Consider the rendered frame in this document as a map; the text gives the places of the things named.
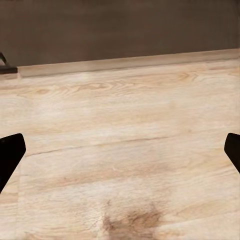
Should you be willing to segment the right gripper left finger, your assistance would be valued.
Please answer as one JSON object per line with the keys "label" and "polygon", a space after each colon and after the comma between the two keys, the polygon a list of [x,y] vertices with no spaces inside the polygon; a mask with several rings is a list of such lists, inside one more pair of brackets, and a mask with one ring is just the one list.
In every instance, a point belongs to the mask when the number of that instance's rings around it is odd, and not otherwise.
{"label": "right gripper left finger", "polygon": [[0,193],[26,152],[21,133],[0,138]]}

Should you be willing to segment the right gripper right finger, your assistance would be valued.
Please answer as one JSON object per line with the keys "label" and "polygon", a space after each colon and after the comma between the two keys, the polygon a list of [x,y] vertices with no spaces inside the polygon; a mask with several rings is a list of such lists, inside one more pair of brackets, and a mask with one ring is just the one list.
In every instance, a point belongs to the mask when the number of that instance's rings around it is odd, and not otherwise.
{"label": "right gripper right finger", "polygon": [[240,173],[240,135],[228,133],[224,151]]}

